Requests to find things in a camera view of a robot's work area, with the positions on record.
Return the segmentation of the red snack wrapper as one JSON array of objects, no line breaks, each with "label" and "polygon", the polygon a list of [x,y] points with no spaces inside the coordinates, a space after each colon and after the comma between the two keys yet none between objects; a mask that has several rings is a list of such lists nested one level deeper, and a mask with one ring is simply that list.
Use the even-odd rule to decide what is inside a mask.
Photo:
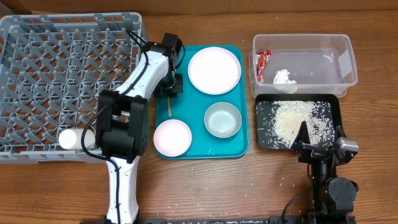
[{"label": "red snack wrapper", "polygon": [[257,80],[259,83],[264,83],[263,71],[264,71],[265,66],[266,66],[267,62],[269,61],[271,55],[272,55],[272,50],[265,50],[265,51],[258,52],[256,54]]}]

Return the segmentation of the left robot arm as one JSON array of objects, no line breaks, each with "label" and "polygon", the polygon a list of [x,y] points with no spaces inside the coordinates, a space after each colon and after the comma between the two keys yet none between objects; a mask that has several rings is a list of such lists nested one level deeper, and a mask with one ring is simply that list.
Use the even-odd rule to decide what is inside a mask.
[{"label": "left robot arm", "polygon": [[180,39],[148,42],[130,77],[114,91],[99,94],[96,145],[109,172],[106,223],[134,223],[138,218],[137,167],[149,141],[149,98],[182,93],[182,75],[176,69],[184,55]]}]

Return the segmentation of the small pink-white plate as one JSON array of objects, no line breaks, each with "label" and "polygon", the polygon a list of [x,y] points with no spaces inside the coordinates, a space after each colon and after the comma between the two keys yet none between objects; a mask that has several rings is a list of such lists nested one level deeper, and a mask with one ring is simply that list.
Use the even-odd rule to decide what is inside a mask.
[{"label": "small pink-white plate", "polygon": [[192,132],[181,120],[170,119],[162,122],[154,132],[154,146],[167,157],[184,154],[192,143]]}]

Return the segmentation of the large white plate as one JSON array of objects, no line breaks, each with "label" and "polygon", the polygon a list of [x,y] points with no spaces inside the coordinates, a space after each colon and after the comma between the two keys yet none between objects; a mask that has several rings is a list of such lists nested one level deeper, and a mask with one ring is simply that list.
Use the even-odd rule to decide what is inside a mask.
[{"label": "large white plate", "polygon": [[199,50],[188,64],[188,77],[192,85],[209,95],[231,91],[238,84],[241,74],[237,56],[221,47]]}]

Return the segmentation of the white cup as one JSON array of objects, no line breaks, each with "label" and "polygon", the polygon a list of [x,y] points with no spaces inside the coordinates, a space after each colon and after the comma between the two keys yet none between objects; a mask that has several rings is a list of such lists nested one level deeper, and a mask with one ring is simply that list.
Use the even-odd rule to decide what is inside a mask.
[{"label": "white cup", "polygon": [[[65,129],[63,130],[59,137],[59,145],[66,150],[82,150],[81,137],[83,134],[83,129]],[[87,130],[85,135],[85,147],[87,150],[91,150],[95,145],[95,135],[91,130]]]}]

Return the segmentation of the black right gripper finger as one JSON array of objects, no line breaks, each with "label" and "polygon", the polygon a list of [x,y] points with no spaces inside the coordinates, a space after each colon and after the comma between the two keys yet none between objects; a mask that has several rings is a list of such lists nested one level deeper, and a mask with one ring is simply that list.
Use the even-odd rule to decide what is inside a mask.
[{"label": "black right gripper finger", "polygon": [[335,144],[337,146],[343,146],[346,141],[346,134],[343,131],[342,126],[337,126],[335,128]]},{"label": "black right gripper finger", "polygon": [[303,151],[307,146],[310,146],[310,138],[307,123],[305,121],[302,121],[298,134],[293,141],[290,149],[292,151]]}]

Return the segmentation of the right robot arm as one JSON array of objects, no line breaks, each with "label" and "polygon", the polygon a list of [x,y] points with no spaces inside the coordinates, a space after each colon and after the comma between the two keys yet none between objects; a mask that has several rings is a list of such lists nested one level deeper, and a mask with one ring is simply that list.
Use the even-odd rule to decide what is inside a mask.
[{"label": "right robot arm", "polygon": [[327,147],[310,144],[306,122],[302,122],[291,149],[301,155],[298,161],[307,164],[307,174],[311,187],[291,199],[282,211],[282,221],[288,207],[299,197],[312,193],[313,209],[297,218],[293,223],[355,223],[349,216],[354,210],[354,200],[359,187],[356,182],[338,177],[336,167],[347,164],[357,155],[359,144],[348,139],[341,126],[335,129],[336,141]]}]

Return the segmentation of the pile of rice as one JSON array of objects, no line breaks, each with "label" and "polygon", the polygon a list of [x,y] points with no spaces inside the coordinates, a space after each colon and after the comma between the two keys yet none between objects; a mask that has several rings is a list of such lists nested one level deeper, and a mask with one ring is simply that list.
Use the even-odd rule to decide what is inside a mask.
[{"label": "pile of rice", "polygon": [[329,146],[335,141],[331,106],[325,101],[259,101],[256,103],[257,142],[261,149],[289,150],[302,121],[310,144]]}]

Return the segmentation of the grey bowl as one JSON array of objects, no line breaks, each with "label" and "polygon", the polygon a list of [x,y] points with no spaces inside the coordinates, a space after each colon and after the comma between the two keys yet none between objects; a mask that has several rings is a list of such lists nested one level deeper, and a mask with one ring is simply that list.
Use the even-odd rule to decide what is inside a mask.
[{"label": "grey bowl", "polygon": [[227,102],[212,104],[204,115],[205,128],[217,138],[234,136],[242,123],[241,113],[237,107]]}]

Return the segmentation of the white tissue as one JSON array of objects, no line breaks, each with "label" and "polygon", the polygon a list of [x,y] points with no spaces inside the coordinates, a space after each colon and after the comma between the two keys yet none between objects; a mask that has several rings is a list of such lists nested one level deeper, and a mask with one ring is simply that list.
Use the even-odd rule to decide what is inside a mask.
[{"label": "white tissue", "polygon": [[290,72],[287,69],[276,71],[273,84],[296,84],[295,80],[289,79],[289,75]]}]

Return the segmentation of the wooden chopstick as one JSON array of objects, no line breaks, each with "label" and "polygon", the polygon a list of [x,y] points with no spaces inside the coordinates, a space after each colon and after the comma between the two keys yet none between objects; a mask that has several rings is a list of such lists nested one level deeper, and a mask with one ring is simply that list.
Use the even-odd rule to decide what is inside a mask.
[{"label": "wooden chopstick", "polygon": [[167,97],[167,107],[168,107],[169,118],[171,118],[172,117],[172,109],[171,109],[170,97]]}]

